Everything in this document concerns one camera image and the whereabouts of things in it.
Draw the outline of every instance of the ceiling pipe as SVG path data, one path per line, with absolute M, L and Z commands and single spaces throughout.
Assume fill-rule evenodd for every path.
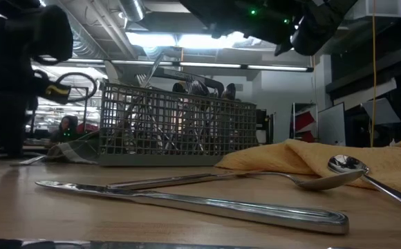
M 71 31 L 73 33 L 73 53 L 81 58 L 109 58 L 106 51 L 91 37 L 88 31 L 68 11 L 67 7 L 59 0 L 44 0 L 46 5 L 59 6 L 68 17 Z
M 124 18 L 137 22 L 145 17 L 145 7 L 142 0 L 119 0 L 119 6 L 124 13 Z
M 128 53 L 130 54 L 129 58 L 137 58 L 138 55 L 136 54 L 133 45 L 131 45 L 129 39 L 127 38 L 125 31 L 121 30 L 118 27 L 118 24 L 115 22 L 115 20 L 113 20 L 109 11 L 105 8 L 105 6 L 101 3 L 100 0 L 93 0 L 93 2 L 95 3 L 96 7 L 102 12 L 102 15 L 104 16 L 104 18 L 108 21 L 108 23 L 111 25 L 111 27 L 113 28 L 115 33 L 118 35 L 118 37 L 124 44 L 124 46 L 127 48 Z
M 105 29 L 105 31 L 109 34 L 111 39 L 118 45 L 122 53 L 126 57 L 130 57 L 131 53 L 128 51 L 128 48 L 119 40 L 118 36 L 111 30 L 111 28 L 107 25 L 105 22 L 104 18 L 99 14 L 99 12 L 96 10 L 95 6 L 91 3 L 91 0 L 85 0 L 88 8 L 93 11 L 94 15 L 96 16 L 97 21 L 102 25 L 102 27 Z

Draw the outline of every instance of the spoon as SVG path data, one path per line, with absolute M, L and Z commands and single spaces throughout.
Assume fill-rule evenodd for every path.
M 336 173 L 343 173 L 343 174 L 345 172 L 351 172 L 353 170 L 361 169 L 364 172 L 363 176 L 362 176 L 362 180 L 371 183 L 378 190 L 380 190 L 386 194 L 389 194 L 394 199 L 401 202 L 401 192 L 368 176 L 367 174 L 369 172 L 369 168 L 363 162 L 361 162 L 360 160 L 358 160 L 354 157 L 344 156 L 344 155 L 333 156 L 328 161 L 328 168 Z
M 228 84 L 221 97 L 226 100 L 234 100 L 236 98 L 236 85 L 234 83 Z
M 143 190 L 152 187 L 166 187 L 173 185 L 183 185 L 189 183 L 202 183 L 207 181 L 221 180 L 232 176 L 258 176 L 258 175 L 277 175 L 285 176 L 292 180 L 297 186 L 306 190 L 329 190 L 335 187 L 340 187 L 355 179 L 361 177 L 363 174 L 362 170 L 355 170 L 352 172 L 346 172 L 344 174 L 338 174 L 335 176 L 318 178 L 309 181 L 301 181 L 294 176 L 279 172 L 239 172 L 229 174 L 198 174 L 190 176 L 177 176 L 169 178 L 158 178 L 141 181 L 130 181 L 123 183 L 112 183 L 108 184 L 108 188 L 122 188 L 127 190 Z
M 192 88 L 188 91 L 189 94 L 200 95 L 200 96 L 208 96 L 209 91 L 207 86 L 198 80 L 194 80 L 191 83 Z
M 323 177 L 323 178 L 318 178 L 318 179 L 312 179 L 308 181 L 303 181 L 298 178 L 295 178 L 294 176 L 291 176 L 289 174 L 285 173 L 279 173 L 279 172 L 255 172 L 251 173 L 251 176 L 256 176 L 256 175 L 277 175 L 277 176 L 285 176 L 286 178 L 289 178 L 292 180 L 297 186 L 305 189 L 305 190 L 314 190 L 314 191 L 319 191 L 319 190 L 330 190 L 336 187 L 343 186 L 347 183 L 350 183 L 359 177 L 361 177 L 363 174 L 362 170 L 353 170 L 350 172 L 346 172 L 343 174 L 338 174 L 335 176 L 329 176 L 329 177 Z
M 186 93 L 184 87 L 179 83 L 174 83 L 173 85 L 173 92 L 175 93 Z

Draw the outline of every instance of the person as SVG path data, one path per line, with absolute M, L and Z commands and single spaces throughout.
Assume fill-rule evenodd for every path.
M 75 116 L 64 116 L 59 124 L 59 129 L 54 131 L 50 137 L 50 145 L 74 140 L 76 137 L 76 127 L 77 118 Z

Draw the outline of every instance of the gray cloth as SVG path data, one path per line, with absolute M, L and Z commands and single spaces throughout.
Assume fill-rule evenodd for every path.
M 76 140 L 52 147 L 46 160 L 65 160 L 69 163 L 97 164 L 98 140 Z

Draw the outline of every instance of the black equipment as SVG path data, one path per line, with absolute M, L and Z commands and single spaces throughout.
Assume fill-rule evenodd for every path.
M 233 31 L 272 42 L 274 55 L 291 48 L 314 55 L 357 0 L 180 0 L 214 38 Z
M 61 104 L 76 102 L 81 99 L 68 100 L 71 86 L 60 84 L 65 77 L 81 75 L 96 83 L 81 73 L 68 73 L 53 82 L 32 69 L 32 60 L 55 65 L 72 57 L 73 35 L 61 8 L 41 7 L 39 0 L 0 0 L 0 14 L 5 17 L 0 17 L 0 145 L 9 156 L 20 156 L 30 119 L 26 111 L 37 108 L 37 97 Z

